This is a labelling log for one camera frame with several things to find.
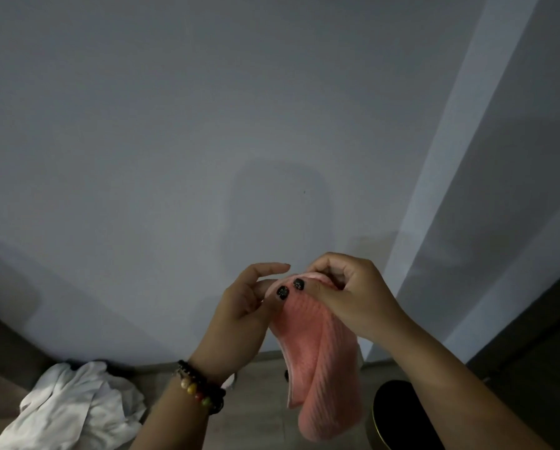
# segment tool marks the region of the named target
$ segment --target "ribbed fabric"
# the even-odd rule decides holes
[[[270,325],[288,367],[288,407],[303,406],[299,430],[313,442],[331,439],[355,425],[363,415],[357,367],[357,337],[323,304],[296,289],[295,278],[334,284],[321,273],[279,279],[290,289],[282,312]]]

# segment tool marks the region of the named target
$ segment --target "black fingernail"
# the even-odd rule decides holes
[[[297,278],[292,282],[295,289],[303,290],[305,288],[305,281],[301,278]]]
[[[280,286],[278,287],[278,290],[276,290],[276,295],[278,295],[278,297],[280,297],[282,300],[286,300],[286,297],[288,297],[289,293],[290,290],[286,286]]]

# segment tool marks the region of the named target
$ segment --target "white cloth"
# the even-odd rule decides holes
[[[49,368],[0,435],[0,450],[105,450],[133,439],[144,396],[106,369],[104,362],[77,371],[67,363]]]

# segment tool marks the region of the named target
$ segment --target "bracelet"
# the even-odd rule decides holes
[[[180,385],[189,395],[194,396],[194,399],[203,407],[209,408],[209,415],[219,413],[224,408],[226,391],[209,383],[207,378],[191,367],[188,362],[180,360],[174,374],[182,378]]]

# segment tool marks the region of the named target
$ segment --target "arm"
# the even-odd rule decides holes
[[[336,291],[309,281],[305,290],[358,336],[390,352],[411,380],[445,448],[549,448],[447,348],[405,314],[372,262],[328,253],[308,271],[325,273],[342,287]]]
[[[205,336],[188,360],[209,382],[221,385],[259,352],[271,319],[282,309],[282,300],[274,297],[262,302],[274,280],[258,279],[289,268],[283,263],[253,264],[226,289]],[[208,410],[174,376],[130,450],[198,450],[208,418]]]

